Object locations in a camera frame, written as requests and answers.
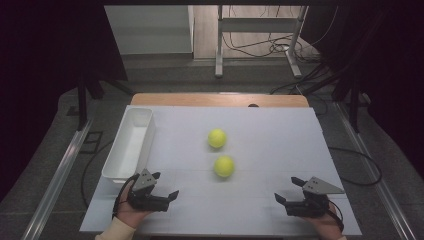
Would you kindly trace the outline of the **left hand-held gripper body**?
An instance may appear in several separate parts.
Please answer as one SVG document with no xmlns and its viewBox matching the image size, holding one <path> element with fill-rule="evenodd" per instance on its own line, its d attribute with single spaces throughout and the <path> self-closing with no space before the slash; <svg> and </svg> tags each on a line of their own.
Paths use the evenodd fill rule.
<svg viewBox="0 0 424 240">
<path fill-rule="evenodd" d="M 151 194 L 156 183 L 157 179 L 147 169 L 137 173 L 128 193 L 128 203 L 139 211 L 166 212 L 169 199 Z"/>
</svg>

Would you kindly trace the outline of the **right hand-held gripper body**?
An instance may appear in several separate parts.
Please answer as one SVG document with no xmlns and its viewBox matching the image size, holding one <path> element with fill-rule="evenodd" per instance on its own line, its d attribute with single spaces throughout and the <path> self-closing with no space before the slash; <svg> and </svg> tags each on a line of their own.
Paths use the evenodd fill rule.
<svg viewBox="0 0 424 240">
<path fill-rule="evenodd" d="M 304 199 L 286 201 L 284 207 L 289 216 L 319 218 L 324 216 L 329 207 L 329 194 L 344 194 L 345 191 L 317 177 L 305 181 L 302 189 Z"/>
</svg>

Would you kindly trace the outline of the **white plastic bin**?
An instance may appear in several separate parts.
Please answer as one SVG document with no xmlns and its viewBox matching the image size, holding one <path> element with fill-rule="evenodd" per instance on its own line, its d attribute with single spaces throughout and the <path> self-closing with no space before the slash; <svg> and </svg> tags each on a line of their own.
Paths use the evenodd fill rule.
<svg viewBox="0 0 424 240">
<path fill-rule="evenodd" d="M 147 165 L 155 128 L 151 109 L 128 106 L 103 166 L 102 176 L 115 184 L 122 184 L 140 173 Z"/>
</svg>

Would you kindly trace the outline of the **yellow tennis ball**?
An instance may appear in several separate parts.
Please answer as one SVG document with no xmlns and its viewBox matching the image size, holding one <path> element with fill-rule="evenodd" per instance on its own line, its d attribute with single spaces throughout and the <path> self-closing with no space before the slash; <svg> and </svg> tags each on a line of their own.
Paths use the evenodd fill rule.
<svg viewBox="0 0 424 240">
<path fill-rule="evenodd" d="M 223 147 L 226 140 L 226 133 L 222 129 L 213 129 L 208 134 L 208 144 L 213 148 Z"/>
<path fill-rule="evenodd" d="M 229 177 L 233 174 L 234 170 L 234 161 L 229 156 L 220 156 L 214 162 L 214 172 L 220 177 Z"/>
</svg>

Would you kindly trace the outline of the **person's right hand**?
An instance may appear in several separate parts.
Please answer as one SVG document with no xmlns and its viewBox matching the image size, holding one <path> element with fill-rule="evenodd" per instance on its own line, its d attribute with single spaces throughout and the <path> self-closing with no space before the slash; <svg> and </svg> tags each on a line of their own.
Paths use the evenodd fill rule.
<svg viewBox="0 0 424 240">
<path fill-rule="evenodd" d="M 336 220 L 329 214 L 320 218 L 306 218 L 306 221 L 314 227 L 321 240 L 341 240 L 344 238 Z"/>
</svg>

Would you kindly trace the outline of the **person's left hand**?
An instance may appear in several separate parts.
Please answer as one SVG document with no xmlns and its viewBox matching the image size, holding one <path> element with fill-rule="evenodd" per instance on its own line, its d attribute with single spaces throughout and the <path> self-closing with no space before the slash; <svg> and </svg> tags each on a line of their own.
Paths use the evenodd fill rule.
<svg viewBox="0 0 424 240">
<path fill-rule="evenodd" d="M 127 193 L 123 193 L 118 201 L 116 217 L 131 228 L 137 229 L 150 212 L 135 210 L 127 202 Z"/>
</svg>

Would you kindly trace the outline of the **wooden table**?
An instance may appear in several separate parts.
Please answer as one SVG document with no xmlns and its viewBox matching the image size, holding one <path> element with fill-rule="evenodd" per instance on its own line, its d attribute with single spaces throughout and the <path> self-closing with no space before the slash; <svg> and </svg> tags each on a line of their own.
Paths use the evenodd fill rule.
<svg viewBox="0 0 424 240">
<path fill-rule="evenodd" d="M 304 96 L 240 93 L 138 93 L 131 100 L 136 106 L 197 107 L 308 107 Z"/>
</svg>

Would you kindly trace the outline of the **black stand legs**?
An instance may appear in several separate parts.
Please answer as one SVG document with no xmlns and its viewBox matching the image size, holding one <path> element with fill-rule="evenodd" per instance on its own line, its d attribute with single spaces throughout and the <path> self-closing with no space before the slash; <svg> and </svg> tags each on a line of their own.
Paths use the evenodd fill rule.
<svg viewBox="0 0 424 240">
<path fill-rule="evenodd" d="M 107 84 L 115 87 L 123 93 L 133 96 L 135 92 L 124 84 L 117 80 L 108 79 L 105 77 L 94 77 L 88 78 L 81 75 L 77 80 L 77 92 L 78 92 L 78 115 L 79 124 L 77 127 L 78 131 L 81 131 L 88 124 L 88 108 L 86 92 L 89 92 L 90 96 L 95 99 L 101 99 L 104 96 L 104 90 L 101 87 L 100 82 L 106 82 Z"/>
<path fill-rule="evenodd" d="M 360 82 L 357 76 L 355 67 L 345 66 L 340 71 L 334 73 L 332 76 L 314 84 L 302 92 L 304 96 L 308 96 L 315 91 L 327 86 L 338 80 L 335 89 L 332 93 L 332 99 L 336 102 L 342 101 L 347 94 L 350 94 L 350 102 L 348 104 L 348 121 L 353 130 L 358 133 L 358 107 L 359 107 L 359 93 Z"/>
</svg>

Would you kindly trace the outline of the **black curtain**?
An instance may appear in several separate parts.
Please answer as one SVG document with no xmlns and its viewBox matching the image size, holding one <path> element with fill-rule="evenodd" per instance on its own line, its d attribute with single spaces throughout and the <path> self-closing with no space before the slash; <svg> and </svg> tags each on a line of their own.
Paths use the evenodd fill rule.
<svg viewBox="0 0 424 240">
<path fill-rule="evenodd" d="M 424 0 L 313 5 L 307 32 L 335 71 L 335 99 L 367 94 L 368 113 L 424 178 Z"/>
<path fill-rule="evenodd" d="M 127 75 L 103 0 L 0 0 L 0 201 L 43 140 L 60 96 Z"/>
</svg>

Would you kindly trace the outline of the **white cabinet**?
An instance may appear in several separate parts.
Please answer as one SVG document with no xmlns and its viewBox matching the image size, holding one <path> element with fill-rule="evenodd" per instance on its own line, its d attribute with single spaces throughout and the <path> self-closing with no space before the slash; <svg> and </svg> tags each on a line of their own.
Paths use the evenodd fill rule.
<svg viewBox="0 0 424 240">
<path fill-rule="evenodd" d="M 105 6 L 121 55 L 193 52 L 191 5 Z"/>
</svg>

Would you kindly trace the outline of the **aluminium floor rail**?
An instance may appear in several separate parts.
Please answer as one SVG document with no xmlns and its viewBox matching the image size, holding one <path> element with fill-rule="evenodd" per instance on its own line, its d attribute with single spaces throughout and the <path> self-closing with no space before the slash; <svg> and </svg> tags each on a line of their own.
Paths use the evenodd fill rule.
<svg viewBox="0 0 424 240">
<path fill-rule="evenodd" d="M 357 133 L 351 126 L 347 110 L 342 106 L 341 103 L 334 103 L 334 107 L 343 122 L 343 125 L 353 142 L 355 149 L 368 157 L 371 157 L 362 136 Z M 367 158 L 363 159 L 363 165 L 372 180 L 378 181 L 375 185 L 375 189 L 385 207 L 390 220 L 392 221 L 398 235 L 401 240 L 418 240 L 416 234 L 413 231 L 412 225 L 406 218 L 404 211 L 401 209 L 400 204 L 396 200 L 395 196 L 391 192 L 386 181 L 383 179 L 383 173 L 379 173 L 375 164 L 372 164 Z"/>
<path fill-rule="evenodd" d="M 73 138 L 71 139 L 71 142 L 68 145 L 41 201 L 39 202 L 37 209 L 27 225 L 21 240 L 38 240 L 41 236 L 92 123 L 93 120 L 88 119 L 86 123 L 73 135 Z"/>
</svg>

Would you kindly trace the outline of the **grey metal stand frame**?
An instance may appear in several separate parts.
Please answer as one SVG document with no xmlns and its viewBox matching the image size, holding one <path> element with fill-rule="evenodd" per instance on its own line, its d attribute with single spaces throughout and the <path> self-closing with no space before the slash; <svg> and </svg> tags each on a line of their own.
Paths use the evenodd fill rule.
<svg viewBox="0 0 424 240">
<path fill-rule="evenodd" d="M 296 18 L 224 18 L 223 6 L 218 6 L 218 43 L 215 55 L 215 76 L 223 76 L 223 34 L 227 33 L 289 33 L 292 35 L 288 47 L 284 47 L 286 59 L 295 78 L 302 73 L 295 60 L 295 46 L 301 32 L 307 6 L 301 6 Z"/>
</svg>

